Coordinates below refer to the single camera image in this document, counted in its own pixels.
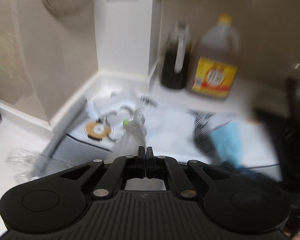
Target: clear plastic container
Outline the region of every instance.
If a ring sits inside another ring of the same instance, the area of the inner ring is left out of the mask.
[[[231,16],[221,15],[195,45],[186,85],[189,92],[227,98],[240,64],[240,37],[231,22]]]

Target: metal screw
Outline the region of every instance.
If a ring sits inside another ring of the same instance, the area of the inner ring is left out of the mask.
[[[191,198],[191,197],[195,197],[197,193],[192,189],[185,189],[180,192],[180,195],[183,197]]]
[[[96,197],[105,197],[105,196],[108,196],[109,195],[109,191],[107,191],[106,189],[104,188],[98,188],[96,189],[93,194],[96,196]]]

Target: plastic bag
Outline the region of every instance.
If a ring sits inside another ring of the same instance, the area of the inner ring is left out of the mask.
[[[34,154],[20,148],[11,150],[6,162],[17,173],[14,175],[14,179],[18,184],[73,167],[68,163]]]
[[[138,155],[139,146],[146,147],[146,129],[143,126],[146,119],[142,114],[143,110],[141,107],[134,112],[133,120],[127,124],[126,133],[114,145],[111,160],[119,156]]]

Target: yellow cap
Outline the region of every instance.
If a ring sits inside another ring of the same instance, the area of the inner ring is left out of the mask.
[[[232,16],[228,14],[221,14],[219,17],[219,23],[230,25],[232,23]]]

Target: bottle handle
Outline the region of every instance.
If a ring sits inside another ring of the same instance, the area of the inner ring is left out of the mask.
[[[237,32],[237,30],[235,28],[230,28],[229,29],[229,35],[232,38],[233,41],[233,46],[234,46],[234,52],[239,55],[240,53],[240,35]]]
[[[183,66],[183,61],[185,59],[186,54],[186,29],[182,28],[180,29],[180,33],[178,35],[178,50],[177,50],[177,56],[176,56],[176,63],[174,65],[174,72],[180,73]]]

